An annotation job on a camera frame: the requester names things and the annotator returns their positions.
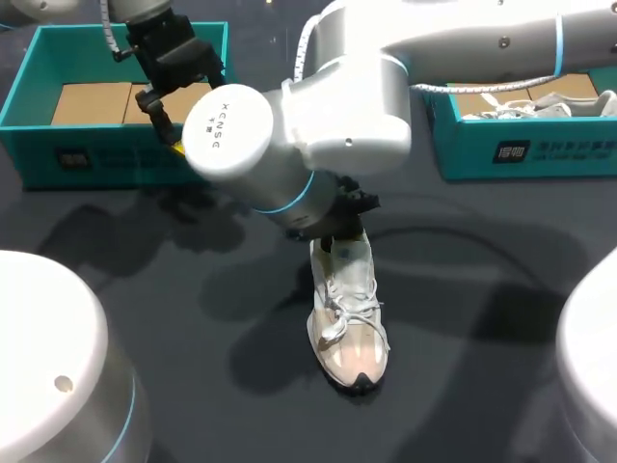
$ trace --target shoe sole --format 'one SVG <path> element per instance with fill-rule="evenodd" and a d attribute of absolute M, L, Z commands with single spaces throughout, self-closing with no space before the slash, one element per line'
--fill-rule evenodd
<path fill-rule="evenodd" d="M 328 380 L 328 382 L 332 384 L 337 390 L 347 395 L 366 395 L 368 393 L 375 391 L 382 384 L 383 376 L 382 378 L 380 378 L 379 381 L 377 381 L 377 383 L 373 383 L 368 378 L 368 376 L 366 376 L 364 373 L 360 373 L 358 377 L 356 378 L 356 381 L 354 382 L 354 384 L 352 384 L 351 386 L 343 384 L 340 381 L 338 381 L 335 377 L 333 377 L 332 375 L 330 375 L 330 373 L 328 373 L 328 369 L 323 364 L 321 357 L 318 355 L 317 346 L 315 345 L 315 341 L 313 339 L 313 336 L 311 335 L 312 333 L 312 312 L 308 316 L 308 320 L 307 320 L 307 333 L 308 333 L 308 341 L 310 342 L 310 346 L 312 347 L 312 351 L 315 354 L 315 358 L 317 359 L 317 362 L 319 363 L 321 370 L 326 376 L 326 379 Z"/>

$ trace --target white cable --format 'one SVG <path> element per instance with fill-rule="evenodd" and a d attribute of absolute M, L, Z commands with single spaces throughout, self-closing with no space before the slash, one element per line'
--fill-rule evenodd
<path fill-rule="evenodd" d="M 309 39 L 312 31 L 319 22 L 319 15 L 312 16 L 300 34 L 300 41 L 298 42 L 298 51 L 296 52 L 296 64 L 294 66 L 293 80 L 294 82 L 300 82 L 305 72 L 305 61 L 307 60 L 307 48 L 309 47 Z"/>
<path fill-rule="evenodd" d="M 309 48 L 309 39 L 313 30 L 319 23 L 319 15 L 312 16 L 300 34 L 300 40 L 298 42 L 298 52 L 296 53 L 296 63 L 294 66 L 294 82 L 299 82 L 303 78 L 305 61 L 307 59 L 307 49 Z M 559 76 L 547 76 L 538 77 L 535 79 L 523 80 L 520 82 L 512 82 L 509 84 L 488 85 L 484 87 L 445 87 L 439 85 L 428 84 L 416 84 L 412 88 L 420 90 L 421 92 L 427 92 L 431 94 L 448 94 L 448 95 L 460 95 L 460 94 L 495 94 L 499 92 L 512 92 L 515 90 L 528 89 L 529 87 L 535 87 L 536 85 L 546 84 L 552 80 L 559 78 Z"/>
<path fill-rule="evenodd" d="M 528 89 L 536 85 L 546 84 L 552 80 L 558 79 L 560 76 L 537 77 L 535 79 L 522 80 L 520 82 L 512 82 L 510 84 L 488 85 L 484 87 L 442 87 L 439 85 L 416 84 L 412 89 L 428 92 L 431 94 L 496 94 L 499 92 L 513 92 L 515 90 Z"/>
<path fill-rule="evenodd" d="M 107 2 L 108 0 L 100 0 L 100 19 L 103 24 L 103 34 L 105 35 L 105 41 L 109 49 L 114 53 L 119 53 L 120 48 L 116 43 L 116 38 L 112 31 L 112 21 L 109 19 L 109 6 Z"/>

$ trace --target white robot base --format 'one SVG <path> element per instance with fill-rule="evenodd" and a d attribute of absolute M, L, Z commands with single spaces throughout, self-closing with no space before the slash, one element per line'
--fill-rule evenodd
<path fill-rule="evenodd" d="M 0 251 L 0 461 L 145 463 L 146 395 L 96 296 L 57 262 Z"/>
<path fill-rule="evenodd" d="M 556 356 L 565 417 L 584 463 L 617 463 L 617 249 L 574 290 Z"/>

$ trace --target teal box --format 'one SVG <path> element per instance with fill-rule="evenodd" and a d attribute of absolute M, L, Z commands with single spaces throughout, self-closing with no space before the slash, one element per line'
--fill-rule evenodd
<path fill-rule="evenodd" d="M 617 91 L 617 68 L 588 74 Z M 617 176 L 617 118 L 466 121 L 453 95 L 424 100 L 446 180 Z"/>
<path fill-rule="evenodd" d="M 126 28 L 112 26 L 121 49 Z M 194 23 L 226 65 L 228 24 Z M 137 59 L 116 63 L 100 25 L 41 26 L 0 113 L 0 141 L 26 189 L 130 188 L 201 181 L 149 124 L 50 125 L 65 84 L 144 82 Z"/>

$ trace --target white robotic arm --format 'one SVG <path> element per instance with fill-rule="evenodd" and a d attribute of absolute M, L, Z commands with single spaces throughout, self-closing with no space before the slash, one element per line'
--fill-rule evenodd
<path fill-rule="evenodd" d="M 78 5 L 79 0 L 0 0 L 0 34 L 52 21 Z"/>
<path fill-rule="evenodd" d="M 265 94 L 228 85 L 195 105 L 187 161 L 283 228 L 333 234 L 371 208 L 360 190 L 341 195 L 335 174 L 376 174 L 409 156 L 410 86 L 616 65 L 616 12 L 612 0 L 336 0 L 311 20 L 304 80 Z"/>

